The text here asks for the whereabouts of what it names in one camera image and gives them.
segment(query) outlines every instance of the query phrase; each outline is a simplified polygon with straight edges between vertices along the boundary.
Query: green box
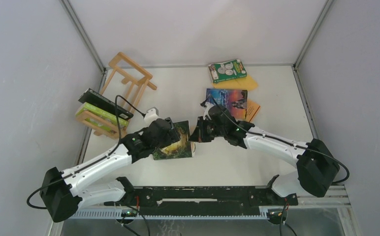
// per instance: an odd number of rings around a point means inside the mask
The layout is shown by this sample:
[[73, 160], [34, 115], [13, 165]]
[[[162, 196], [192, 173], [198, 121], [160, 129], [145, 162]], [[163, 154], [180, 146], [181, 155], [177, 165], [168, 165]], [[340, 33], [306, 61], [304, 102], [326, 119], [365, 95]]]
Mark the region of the green box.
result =
[[[83, 103], [83, 105], [81, 105], [81, 107], [75, 113], [75, 116], [77, 117], [78, 115], [80, 115], [84, 111], [89, 111], [89, 112], [93, 113], [94, 115], [112, 123], [114, 126], [118, 126], [116, 123], [116, 116], [114, 114], [111, 114], [107, 111], [104, 111], [104, 110], [102, 110], [96, 106], [93, 106], [90, 103], [87, 103], [87, 102], [85, 102], [85, 103]], [[109, 133], [114, 134], [114, 133], [118, 132], [117, 130], [112, 130], [112, 128], [110, 128], [109, 126], [104, 125], [102, 123], [99, 123], [97, 120], [94, 120], [92, 118], [87, 118], [86, 121], [104, 129], [105, 131], [107, 131]], [[126, 121], [122, 118], [119, 118], [119, 124], [120, 124], [121, 128], [127, 126], [128, 123], [129, 123], [128, 121]]]
[[248, 74], [240, 59], [209, 64], [213, 83], [245, 78]]

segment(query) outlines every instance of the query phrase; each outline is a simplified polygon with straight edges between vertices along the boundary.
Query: gray floor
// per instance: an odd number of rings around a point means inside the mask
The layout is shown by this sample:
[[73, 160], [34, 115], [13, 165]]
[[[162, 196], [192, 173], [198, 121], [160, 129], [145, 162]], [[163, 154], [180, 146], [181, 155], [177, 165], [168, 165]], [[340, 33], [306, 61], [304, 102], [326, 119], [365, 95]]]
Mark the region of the gray floor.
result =
[[[153, 236], [278, 236], [279, 226], [266, 220], [150, 220]], [[287, 223], [299, 236], [344, 236], [336, 209], [289, 209]], [[148, 235], [145, 222], [129, 226]], [[133, 236], [113, 220], [66, 220], [62, 236]], [[293, 233], [284, 226], [284, 236]]]

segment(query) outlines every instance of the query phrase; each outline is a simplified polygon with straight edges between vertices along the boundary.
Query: white wall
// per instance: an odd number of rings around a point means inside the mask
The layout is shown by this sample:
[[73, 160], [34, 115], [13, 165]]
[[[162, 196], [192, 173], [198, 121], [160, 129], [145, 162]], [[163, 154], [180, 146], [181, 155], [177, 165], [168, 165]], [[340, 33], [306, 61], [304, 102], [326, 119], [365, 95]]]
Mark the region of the white wall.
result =
[[300, 79], [320, 137], [351, 171], [363, 235], [380, 235], [380, 1], [336, 1]]
[[72, 0], [103, 63], [293, 64], [325, 0]]
[[73, 164], [76, 100], [99, 80], [59, 1], [0, 1], [0, 236], [45, 235], [48, 212], [26, 198], [46, 170]]

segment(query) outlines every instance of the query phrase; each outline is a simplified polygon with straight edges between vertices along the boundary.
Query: robotic arm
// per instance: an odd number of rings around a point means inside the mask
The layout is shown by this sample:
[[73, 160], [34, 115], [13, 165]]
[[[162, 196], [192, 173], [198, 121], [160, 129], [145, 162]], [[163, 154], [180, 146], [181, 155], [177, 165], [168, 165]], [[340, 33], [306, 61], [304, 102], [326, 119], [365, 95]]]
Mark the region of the robotic arm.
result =
[[[325, 195], [339, 165], [330, 158], [332, 155], [322, 141], [313, 139], [305, 143], [272, 135], [252, 123], [236, 121], [222, 105], [206, 102], [201, 105], [205, 114], [198, 118], [190, 141], [210, 142], [215, 137], [224, 137], [231, 145], [268, 152], [297, 168], [296, 172], [274, 176], [270, 181], [278, 196], [303, 189], [317, 197]], [[148, 157], [158, 147], [179, 141], [171, 119], [159, 118], [156, 108], [148, 110], [144, 121], [148, 127], [127, 134], [105, 153], [61, 172], [56, 167], [46, 172], [38, 190], [54, 222], [68, 219], [81, 207], [120, 201], [125, 190], [119, 181], [90, 185], [115, 169]], [[28, 205], [32, 206], [30, 197]]]

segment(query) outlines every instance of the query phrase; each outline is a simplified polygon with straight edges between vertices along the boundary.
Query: white tabletop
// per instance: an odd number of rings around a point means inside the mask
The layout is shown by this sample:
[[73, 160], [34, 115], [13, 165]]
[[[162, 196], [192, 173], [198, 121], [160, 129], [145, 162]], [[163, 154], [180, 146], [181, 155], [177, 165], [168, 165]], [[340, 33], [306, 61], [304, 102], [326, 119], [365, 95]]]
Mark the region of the white tabletop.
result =
[[[258, 82], [248, 98], [261, 105], [253, 123], [260, 128], [299, 141], [311, 141], [312, 133], [306, 118], [299, 90], [290, 66], [247, 66], [247, 72]], [[159, 116], [174, 122], [189, 120], [195, 126], [203, 114], [200, 103], [206, 88], [212, 88], [207, 67], [150, 68], [151, 82], [158, 89], [147, 88], [138, 109], [145, 112], [157, 107]], [[133, 69], [128, 73], [135, 75]], [[118, 73], [104, 96], [114, 100], [124, 94]], [[135, 112], [128, 132], [144, 127], [142, 117]], [[116, 143], [105, 136], [91, 135], [85, 161], [103, 153]], [[196, 144], [195, 157], [154, 161], [152, 156], [120, 168], [100, 181], [126, 176], [135, 186], [231, 186], [266, 185], [277, 174], [295, 169], [262, 151], [246, 150], [228, 144], [223, 138], [211, 143]]]

